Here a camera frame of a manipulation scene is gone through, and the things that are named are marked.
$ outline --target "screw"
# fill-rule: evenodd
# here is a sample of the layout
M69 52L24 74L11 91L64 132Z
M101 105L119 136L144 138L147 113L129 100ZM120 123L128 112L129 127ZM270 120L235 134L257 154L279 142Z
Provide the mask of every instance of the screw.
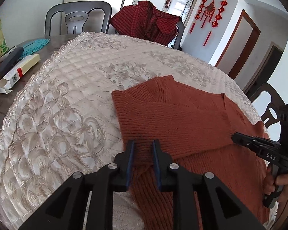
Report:
M111 164L108 165L108 168L110 170L115 170L117 168L117 164L116 163L111 163Z
M176 169L179 168L179 165L176 164L176 163L172 163L172 164L170 164L170 168L171 168L172 170L176 170Z
M75 178L75 179L78 179L82 176L81 172L77 171L75 172L74 174L72 174L72 177Z
M213 174L212 172L207 172L207 173L205 173L205 176L206 176L208 179L214 178L214 174Z

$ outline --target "person's arm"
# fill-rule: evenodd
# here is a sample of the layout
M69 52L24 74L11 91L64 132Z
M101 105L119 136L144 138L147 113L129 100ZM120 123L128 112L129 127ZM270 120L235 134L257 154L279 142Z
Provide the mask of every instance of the person's arm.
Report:
M279 175L275 180L276 185L284 185L283 191L278 198L279 206L277 208L276 219L277 222L273 227L273 230L277 230L283 224L284 220L288 216L288 203L285 207L285 204L288 200L288 174ZM263 192L265 194L270 194L275 190L274 179L271 174L271 166L268 165L266 170L266 177L263 182Z

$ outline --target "human hand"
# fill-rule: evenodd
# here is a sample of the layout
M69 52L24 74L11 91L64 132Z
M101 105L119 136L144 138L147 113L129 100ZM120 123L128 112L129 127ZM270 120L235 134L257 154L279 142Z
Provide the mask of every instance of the human hand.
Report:
M283 191L278 198L278 202L286 202L288 199L288 174L278 175L275 183L272 176L272 165L269 164L266 169L266 177L263 180L263 192L267 195L271 194L275 190L275 185L284 185Z

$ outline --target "rust-colored knit sweater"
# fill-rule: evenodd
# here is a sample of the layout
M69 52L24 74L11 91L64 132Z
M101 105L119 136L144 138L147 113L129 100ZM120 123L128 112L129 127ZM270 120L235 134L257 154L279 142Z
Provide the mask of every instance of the rust-colored knit sweater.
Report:
M131 190L148 230L173 229L172 194L160 193L155 185L154 139L189 171L213 172L261 223L268 220L269 209L262 205L266 165L231 140L237 131L263 137L262 121L252 125L224 94L197 90L175 82L171 75L113 91L112 98L124 145L136 140Z

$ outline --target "round table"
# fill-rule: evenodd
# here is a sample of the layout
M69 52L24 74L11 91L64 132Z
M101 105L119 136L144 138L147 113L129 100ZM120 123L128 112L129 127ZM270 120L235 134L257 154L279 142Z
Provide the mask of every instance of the round table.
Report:
M76 36L77 35L75 34L65 34L58 36L48 36L43 38L43 39L50 39L50 42L41 50L36 52L39 53L41 60L22 76L22 78L13 86L12 92L10 92L9 94L0 94L0 127L2 125L5 114L7 113L8 109L10 108L10 106L14 101L16 94L24 88L25 84L28 82L30 77L41 68L42 63L45 60L51 58L51 55L53 54L54 51L58 51L62 45L74 39ZM26 43L34 40L25 41L19 44L19 46L23 46Z
M41 50L48 54L43 59L71 38L60 39ZM114 90L171 74L197 89L225 93L252 124L260 120L221 70L129 36L82 33L40 66L22 77L25 86L16 84L13 95L20 92L0 130L0 220L9 229L17 229L72 173L95 172L122 151ZM143 229L129 194L114 195L113 216L114 229Z

